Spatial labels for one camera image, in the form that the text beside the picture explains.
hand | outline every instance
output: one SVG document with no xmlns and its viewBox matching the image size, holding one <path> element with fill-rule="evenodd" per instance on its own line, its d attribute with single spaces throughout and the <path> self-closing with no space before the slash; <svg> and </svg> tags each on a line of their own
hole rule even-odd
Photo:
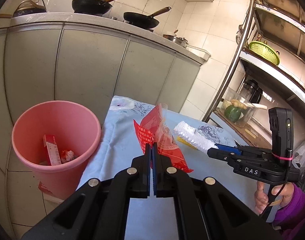
<svg viewBox="0 0 305 240">
<path fill-rule="evenodd" d="M 257 181 L 257 190 L 254 193 L 254 201 L 256 203 L 256 206 L 254 209 L 259 214 L 261 214 L 263 212 L 263 210 L 265 209 L 265 207 L 268 204 L 268 196 L 266 193 L 263 192 L 264 185 L 265 184 L 263 182 Z M 282 187 L 282 185 L 275 186 L 271 190 L 271 193 L 273 195 L 276 195 L 279 192 L 279 190 L 281 189 L 281 187 Z M 293 194 L 294 194 L 294 185 L 290 182 L 287 182 L 284 189 L 279 194 L 279 196 L 283 196 L 280 206 L 285 207 L 286 205 L 288 205 L 293 197 Z"/>
</svg>

chrome pole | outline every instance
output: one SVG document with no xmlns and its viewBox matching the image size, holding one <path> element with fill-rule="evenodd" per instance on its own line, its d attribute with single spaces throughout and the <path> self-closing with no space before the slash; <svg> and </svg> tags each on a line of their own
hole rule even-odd
<svg viewBox="0 0 305 240">
<path fill-rule="evenodd" d="M 244 31 L 243 31 L 241 37 L 240 37 L 240 41 L 239 41 L 239 44 L 237 46 L 237 50 L 235 52 L 235 55 L 233 57 L 232 62 L 230 63 L 230 66 L 229 66 L 229 69 L 226 73 L 226 76 L 225 76 L 225 78 L 224 78 L 216 96 L 214 97 L 214 100 L 211 102 L 205 116 L 202 119 L 203 122 L 208 122 L 209 121 L 209 117 L 210 117 L 211 113 L 214 111 L 214 109 L 219 104 L 220 99 L 222 98 L 223 94 L 225 93 L 225 91 L 226 91 L 226 89 L 227 89 L 227 87 L 228 87 L 228 85 L 231 81 L 231 78 L 236 71 L 236 68 L 237 68 L 237 65 L 238 65 L 238 62 L 239 62 L 240 52 L 242 51 L 242 49 L 245 45 L 246 39 L 247 39 L 249 31 L 250 31 L 251 22 L 252 22 L 252 18 L 253 18 L 253 15 L 254 15 L 254 2 L 255 2 L 255 0 L 250 0 L 248 14 L 246 16 L 245 28 L 244 28 Z"/>
</svg>

cooking pot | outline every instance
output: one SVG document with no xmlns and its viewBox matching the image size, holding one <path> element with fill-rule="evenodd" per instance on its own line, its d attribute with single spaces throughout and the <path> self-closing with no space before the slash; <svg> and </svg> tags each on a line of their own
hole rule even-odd
<svg viewBox="0 0 305 240">
<path fill-rule="evenodd" d="M 72 0 L 71 5 L 75 13 L 84 14 L 105 14 L 112 5 L 109 2 L 114 0 Z"/>
<path fill-rule="evenodd" d="M 188 41 L 185 39 L 185 38 L 180 38 L 180 37 L 176 37 L 176 36 L 173 36 L 173 35 L 169 35 L 169 34 L 164 34 L 162 35 L 164 38 L 166 38 L 167 40 L 170 40 L 182 47 L 186 47 L 187 44 L 188 44 Z"/>
<path fill-rule="evenodd" d="M 155 16 L 169 12 L 170 10 L 171 7 L 165 7 L 150 15 L 144 15 L 141 13 L 134 13 L 134 12 L 125 12 L 124 19 L 128 21 L 131 25 L 137 26 L 145 30 L 149 30 L 156 27 L 159 24 L 159 21 L 154 19 Z"/>
</svg>

red plastic bag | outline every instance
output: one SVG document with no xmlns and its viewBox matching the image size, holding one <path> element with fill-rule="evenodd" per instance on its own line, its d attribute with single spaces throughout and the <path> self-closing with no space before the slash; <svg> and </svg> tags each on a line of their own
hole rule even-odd
<svg viewBox="0 0 305 240">
<path fill-rule="evenodd" d="M 193 170 L 188 168 L 185 158 L 169 128 L 164 124 L 165 117 L 163 117 L 163 108 L 164 113 L 166 113 L 167 105 L 158 104 L 155 106 L 142 119 L 140 125 L 134 120 L 135 132 L 142 151 L 145 153 L 146 143 L 152 145 L 153 142 L 156 142 L 158 145 L 158 153 L 168 156 L 172 166 L 187 173 L 192 172 Z"/>
</svg>

red snack package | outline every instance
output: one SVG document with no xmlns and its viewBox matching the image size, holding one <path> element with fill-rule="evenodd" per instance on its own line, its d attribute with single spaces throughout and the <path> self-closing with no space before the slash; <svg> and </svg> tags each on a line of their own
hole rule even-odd
<svg viewBox="0 0 305 240">
<path fill-rule="evenodd" d="M 49 189 L 47 189 L 46 186 L 44 184 L 42 184 L 41 181 L 39 182 L 38 188 L 41 192 L 43 192 L 45 194 L 48 194 L 48 195 L 51 195 L 51 196 L 54 196 L 54 194 L 52 194 L 52 192 Z"/>
<path fill-rule="evenodd" d="M 61 164 L 58 147 L 54 135 L 45 134 L 43 137 L 48 164 L 51 166 Z"/>
<path fill-rule="evenodd" d="M 137 122 L 134 120 L 134 130 L 136 132 L 140 147 L 145 153 L 146 143 L 149 143 L 152 146 L 152 132 L 142 128 Z"/>
<path fill-rule="evenodd" d="M 152 142 L 156 142 L 158 144 L 158 153 L 168 156 L 171 160 L 172 166 L 177 169 L 183 170 L 186 173 L 192 172 L 193 170 L 188 168 L 185 158 L 180 148 L 177 146 L 176 141 L 172 136 L 169 128 L 163 123 L 165 118 L 163 118 L 162 115 L 162 108 L 166 110 L 166 105 L 158 104 L 157 106 L 155 106 L 142 119 L 140 125 L 138 125 L 134 120 L 136 135 L 142 148 L 142 151 L 143 153 L 145 152 L 146 143 L 152 144 Z M 141 136 L 138 133 L 139 130 L 144 134 L 152 134 L 153 140 L 151 140 L 150 137 Z"/>
<path fill-rule="evenodd" d="M 76 156 L 73 151 L 63 150 L 60 152 L 61 163 L 67 163 L 76 159 Z"/>
</svg>

